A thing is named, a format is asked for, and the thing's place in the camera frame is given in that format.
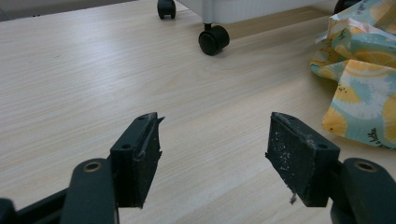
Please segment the black wheel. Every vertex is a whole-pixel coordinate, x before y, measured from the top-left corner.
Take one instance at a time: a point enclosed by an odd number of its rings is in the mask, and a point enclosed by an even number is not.
[[[352,7],[353,5],[359,3],[360,0],[338,0],[334,8],[334,14],[337,14],[345,9]]]
[[[222,26],[214,26],[199,35],[199,46],[207,55],[216,55],[230,44],[230,37]]]
[[[157,4],[158,16],[161,20],[165,16],[171,16],[172,19],[176,16],[176,4],[174,0],[158,0]]]

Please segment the patterned fabric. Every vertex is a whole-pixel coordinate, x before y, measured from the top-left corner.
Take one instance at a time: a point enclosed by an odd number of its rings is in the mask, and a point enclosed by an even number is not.
[[[338,82],[322,126],[396,149],[396,0],[363,0],[330,17],[311,70]]]

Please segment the wood grain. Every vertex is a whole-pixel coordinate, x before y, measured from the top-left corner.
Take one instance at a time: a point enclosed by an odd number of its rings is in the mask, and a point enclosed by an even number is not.
[[[142,0],[0,23],[0,197],[18,209],[68,186],[76,165],[108,155],[130,122],[157,111],[163,157],[143,210],[121,223],[331,223],[327,208],[290,205],[264,158],[272,111],[333,141],[340,160],[395,151],[325,133],[336,83],[309,59],[332,4],[228,24],[221,54],[199,49],[201,18],[177,5],[161,21]]]

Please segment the white cart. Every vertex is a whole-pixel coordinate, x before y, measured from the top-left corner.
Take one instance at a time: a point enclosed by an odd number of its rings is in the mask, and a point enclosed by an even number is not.
[[[199,35],[202,51],[208,55],[219,53],[230,43],[227,31],[212,23],[232,23],[245,21],[281,11],[305,7],[329,0],[177,0],[202,17],[205,30]],[[337,6],[347,0],[339,0]],[[163,20],[166,15],[172,19],[176,16],[174,0],[158,0],[158,14]]]

